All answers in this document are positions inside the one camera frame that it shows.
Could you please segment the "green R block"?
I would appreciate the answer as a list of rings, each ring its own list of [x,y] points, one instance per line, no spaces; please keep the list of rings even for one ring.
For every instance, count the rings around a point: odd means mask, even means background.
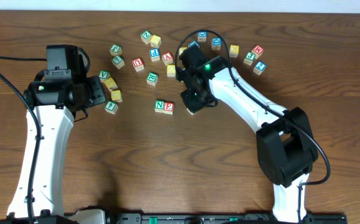
[[[159,76],[153,72],[149,72],[149,74],[146,78],[147,84],[152,85],[152,86],[156,86],[158,80],[159,80]]]

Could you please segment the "red E block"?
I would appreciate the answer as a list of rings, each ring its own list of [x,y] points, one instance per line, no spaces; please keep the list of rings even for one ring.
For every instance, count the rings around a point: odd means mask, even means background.
[[[174,103],[171,102],[165,102],[163,111],[165,114],[173,114],[174,111]]]

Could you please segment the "green N block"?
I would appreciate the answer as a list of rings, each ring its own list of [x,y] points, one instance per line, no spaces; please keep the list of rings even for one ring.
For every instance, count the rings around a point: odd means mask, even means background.
[[[164,104],[165,104],[165,101],[156,100],[155,103],[154,103],[155,112],[163,113],[164,112]]]

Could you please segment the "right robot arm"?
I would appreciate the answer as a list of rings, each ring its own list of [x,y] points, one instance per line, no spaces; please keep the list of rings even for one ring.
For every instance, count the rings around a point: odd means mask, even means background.
[[[260,168],[274,185],[275,219],[302,221],[307,215],[304,184],[318,159],[306,113],[264,97],[222,56],[209,59],[198,47],[190,47],[178,57],[183,67],[176,78],[186,86],[181,97],[187,110],[196,113],[222,101],[245,120],[256,135]]]

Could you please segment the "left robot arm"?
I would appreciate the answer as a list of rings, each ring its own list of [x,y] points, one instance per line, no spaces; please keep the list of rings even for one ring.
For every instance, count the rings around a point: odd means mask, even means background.
[[[49,45],[41,70],[19,94],[27,108],[27,142],[16,192],[1,223],[70,223],[64,216],[62,177],[76,112],[106,102],[90,58],[81,47]]]

